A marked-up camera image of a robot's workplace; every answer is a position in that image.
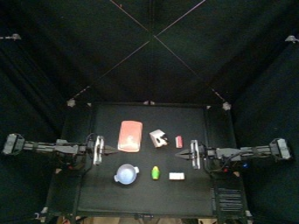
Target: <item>green object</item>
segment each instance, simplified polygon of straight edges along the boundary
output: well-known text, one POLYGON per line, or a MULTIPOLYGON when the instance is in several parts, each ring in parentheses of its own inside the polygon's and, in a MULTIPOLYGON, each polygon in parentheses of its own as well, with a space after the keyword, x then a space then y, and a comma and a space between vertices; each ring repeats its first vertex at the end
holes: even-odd
POLYGON ((152 179, 159 179, 159 177, 160 177, 160 171, 158 166, 155 166, 152 169, 152 179))

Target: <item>black curtain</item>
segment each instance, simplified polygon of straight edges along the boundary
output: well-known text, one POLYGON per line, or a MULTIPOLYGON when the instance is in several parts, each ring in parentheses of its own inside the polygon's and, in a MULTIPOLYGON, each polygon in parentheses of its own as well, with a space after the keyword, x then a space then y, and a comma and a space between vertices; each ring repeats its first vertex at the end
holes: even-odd
MULTIPOLYGON (((3 24, 4 36, 13 34, 3 24)), ((0 40, 0 145, 9 133, 31 141, 55 142, 61 134, 64 100, 23 49, 0 40)), ((40 212, 51 183, 52 164, 44 155, 0 156, 0 222, 40 212)))
MULTIPOLYGON (((290 44, 234 105, 239 146, 288 140, 299 158, 299 45, 290 44)), ((259 159, 246 174, 250 208, 270 220, 299 221, 299 164, 259 159)))

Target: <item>white block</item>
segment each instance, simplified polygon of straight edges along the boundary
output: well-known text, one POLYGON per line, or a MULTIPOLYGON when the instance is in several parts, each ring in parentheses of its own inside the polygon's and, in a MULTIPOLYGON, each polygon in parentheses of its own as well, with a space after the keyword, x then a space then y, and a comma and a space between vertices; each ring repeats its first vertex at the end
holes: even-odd
POLYGON ((183 172, 170 172, 170 179, 171 180, 184 179, 184 173, 183 172))

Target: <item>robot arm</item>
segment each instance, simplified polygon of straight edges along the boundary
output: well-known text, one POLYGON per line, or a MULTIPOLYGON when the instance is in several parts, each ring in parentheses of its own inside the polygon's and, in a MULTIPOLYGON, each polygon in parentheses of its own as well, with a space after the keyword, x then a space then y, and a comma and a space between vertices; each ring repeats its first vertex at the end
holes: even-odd
POLYGON ((191 140, 191 149, 176 153, 178 158, 192 161, 192 168, 200 169, 202 158, 204 160, 219 160, 220 169, 230 168, 232 162, 242 162, 252 158, 272 157, 275 160, 290 160, 292 158, 290 148, 283 138, 275 139, 270 145, 256 147, 232 148, 210 148, 198 144, 198 140, 191 140))
POLYGON ((67 140, 61 139, 57 139, 56 143, 37 143, 25 141, 20 134, 8 135, 3 153, 7 156, 12 156, 17 155, 21 151, 56 152, 65 158, 65 165, 75 164, 76 156, 86 157, 87 154, 92 157, 94 165, 100 165, 102 156, 118 152, 115 148, 106 145, 103 136, 98 136, 96 141, 88 137, 86 143, 68 143, 67 140))

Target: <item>black backdrop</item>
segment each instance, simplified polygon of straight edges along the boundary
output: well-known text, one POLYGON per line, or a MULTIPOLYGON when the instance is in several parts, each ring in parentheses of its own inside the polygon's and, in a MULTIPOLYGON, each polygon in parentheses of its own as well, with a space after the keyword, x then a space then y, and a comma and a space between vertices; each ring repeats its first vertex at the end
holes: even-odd
MULTIPOLYGON (((214 89, 232 104, 239 146, 286 137, 298 152, 298 45, 284 42, 298 32, 298 4, 0 1, 0 36, 17 32, 23 37, 0 40, 0 141, 11 132, 53 141, 63 104, 90 86, 76 100, 222 103, 214 89)), ((19 162, 1 158, 3 217, 43 205, 49 176, 43 174, 41 184, 41 174, 29 173, 49 170, 48 158, 36 161, 43 162, 16 169, 19 162), (20 198, 20 204, 7 205, 20 198)), ((290 202, 298 198, 298 164, 263 168, 255 163, 254 169, 247 174, 251 209, 298 221, 298 205, 290 202)))

